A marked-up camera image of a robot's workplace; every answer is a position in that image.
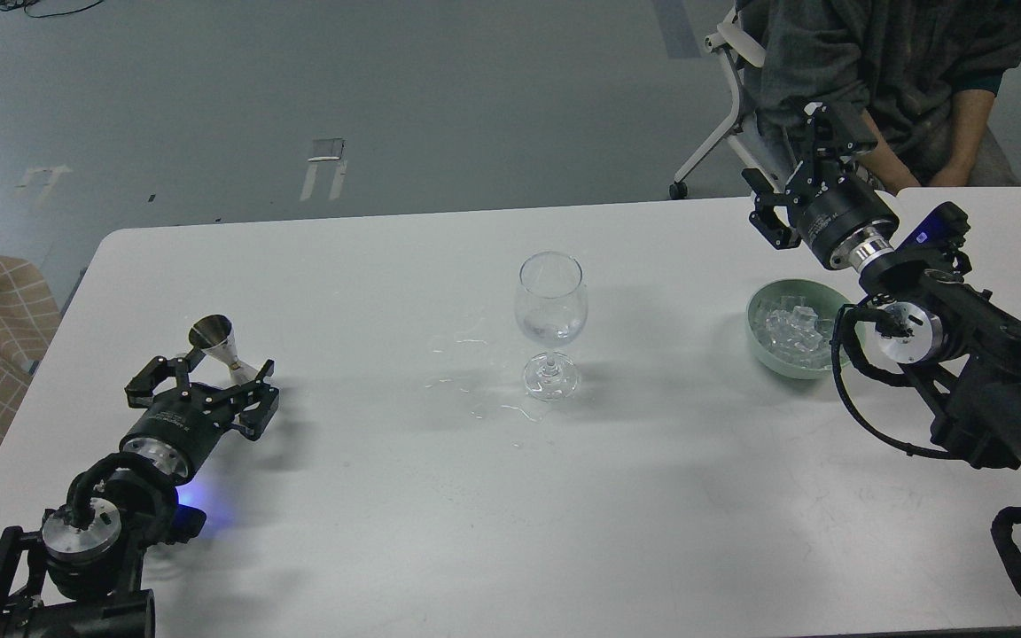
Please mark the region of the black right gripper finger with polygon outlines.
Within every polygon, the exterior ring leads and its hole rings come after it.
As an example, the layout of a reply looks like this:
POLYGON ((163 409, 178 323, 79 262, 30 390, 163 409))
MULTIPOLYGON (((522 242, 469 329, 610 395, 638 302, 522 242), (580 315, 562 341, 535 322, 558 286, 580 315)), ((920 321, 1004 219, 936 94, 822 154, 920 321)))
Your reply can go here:
POLYGON ((795 185, 779 192, 770 184, 766 175, 760 168, 745 168, 741 176, 753 193, 753 210, 749 220, 753 228, 775 249, 798 249, 803 237, 797 230, 797 223, 782 222, 777 212, 778 207, 787 211, 793 210, 795 215, 803 214, 806 206, 806 193, 795 185))
POLYGON ((854 105, 811 101, 803 105, 805 132, 799 141, 799 168, 822 169, 835 163, 856 169, 861 156, 872 153, 878 141, 875 130, 854 105))

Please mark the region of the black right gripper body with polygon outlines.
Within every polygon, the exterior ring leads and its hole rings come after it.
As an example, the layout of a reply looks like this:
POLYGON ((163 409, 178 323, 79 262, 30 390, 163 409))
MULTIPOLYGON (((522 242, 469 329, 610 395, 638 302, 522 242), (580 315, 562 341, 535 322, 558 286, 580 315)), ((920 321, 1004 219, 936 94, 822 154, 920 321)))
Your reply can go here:
POLYGON ((826 269, 850 267, 850 251, 869 233, 888 239, 900 228, 896 213, 844 163, 803 159, 785 189, 789 223, 826 269))

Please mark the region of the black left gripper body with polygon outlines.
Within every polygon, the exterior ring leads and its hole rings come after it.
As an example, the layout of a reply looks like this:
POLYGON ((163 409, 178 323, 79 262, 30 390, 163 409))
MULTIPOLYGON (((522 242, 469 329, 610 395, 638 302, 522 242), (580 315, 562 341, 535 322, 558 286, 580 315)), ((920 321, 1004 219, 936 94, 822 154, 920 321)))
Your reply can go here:
POLYGON ((121 437, 119 451, 143 457, 173 484, 187 484, 238 415, 231 403, 236 394, 235 387, 191 386, 134 397, 130 407, 144 412, 121 437))

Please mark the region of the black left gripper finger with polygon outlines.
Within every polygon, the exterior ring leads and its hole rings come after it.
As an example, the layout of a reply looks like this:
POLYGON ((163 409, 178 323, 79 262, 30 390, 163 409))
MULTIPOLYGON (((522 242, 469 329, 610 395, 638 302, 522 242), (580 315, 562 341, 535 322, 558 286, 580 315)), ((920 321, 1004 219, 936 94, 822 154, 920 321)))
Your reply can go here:
POLYGON ((238 432, 243 439, 258 440, 279 407, 279 388, 269 381, 275 367, 276 361, 268 359, 255 379, 211 393, 209 416, 212 423, 224 431, 238 432))
POLYGON ((175 358, 154 356, 141 371, 126 384, 124 392, 130 408, 149 408, 154 401, 154 392, 167 379, 175 381, 175 387, 182 393, 191 391, 190 373, 206 358, 203 352, 187 352, 175 358))

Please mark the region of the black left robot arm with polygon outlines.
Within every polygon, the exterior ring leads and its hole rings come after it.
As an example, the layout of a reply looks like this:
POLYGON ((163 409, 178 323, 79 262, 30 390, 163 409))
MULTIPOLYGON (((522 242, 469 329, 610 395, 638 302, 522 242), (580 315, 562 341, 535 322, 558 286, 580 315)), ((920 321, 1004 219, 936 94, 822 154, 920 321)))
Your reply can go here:
POLYGON ((191 380, 191 350, 153 358, 126 384, 139 418, 117 452, 74 476, 40 528, 0 537, 0 637, 153 637, 155 597, 142 585, 147 550, 198 537, 207 514, 179 489, 224 433, 256 441, 279 403, 268 360, 230 387, 191 380))

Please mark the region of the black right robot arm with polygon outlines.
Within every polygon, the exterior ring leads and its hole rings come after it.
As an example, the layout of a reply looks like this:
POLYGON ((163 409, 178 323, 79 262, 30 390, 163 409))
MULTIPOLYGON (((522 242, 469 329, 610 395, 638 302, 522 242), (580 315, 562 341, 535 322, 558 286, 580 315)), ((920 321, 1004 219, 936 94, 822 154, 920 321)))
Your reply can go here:
MULTIPOLYGON (((970 230, 954 203, 935 207, 900 246, 900 219, 856 177, 856 158, 875 138, 847 104, 803 105, 797 166, 785 184, 758 168, 743 178, 753 190, 753 228, 778 250, 807 246, 825 269, 853 269, 864 299, 836 315, 830 358, 846 356, 864 377, 916 389, 931 410, 931 445, 877 431, 855 407, 840 371, 833 378, 856 423, 908 456, 960 460, 975 469, 1021 467, 1021 320, 989 291, 964 282, 962 251, 970 230)), ((1014 529, 1021 506, 996 513, 990 536, 1021 598, 1021 550, 1014 529)))

